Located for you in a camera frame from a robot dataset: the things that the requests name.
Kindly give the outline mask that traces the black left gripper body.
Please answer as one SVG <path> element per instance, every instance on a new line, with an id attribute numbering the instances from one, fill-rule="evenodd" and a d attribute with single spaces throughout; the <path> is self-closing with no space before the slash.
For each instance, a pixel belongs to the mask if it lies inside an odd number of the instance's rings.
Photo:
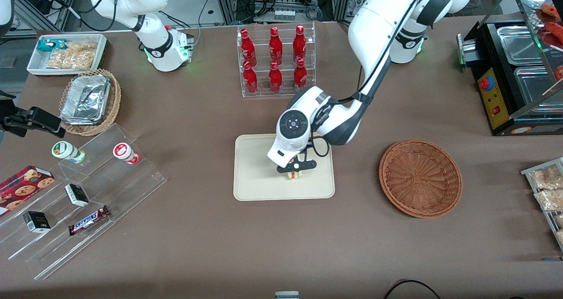
<path id="1" fill-rule="evenodd" d="M 314 159 L 308 158 L 308 149 L 303 149 L 289 161 L 289 164 L 314 164 Z"/>

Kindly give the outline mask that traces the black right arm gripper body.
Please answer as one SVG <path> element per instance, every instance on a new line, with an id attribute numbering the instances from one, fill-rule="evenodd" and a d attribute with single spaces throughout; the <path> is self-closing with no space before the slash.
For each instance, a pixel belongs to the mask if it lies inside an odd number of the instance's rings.
<path id="1" fill-rule="evenodd" d="M 18 137 L 25 137 L 32 109 L 24 110 L 14 104 L 14 95 L 0 91 L 1 129 Z"/>

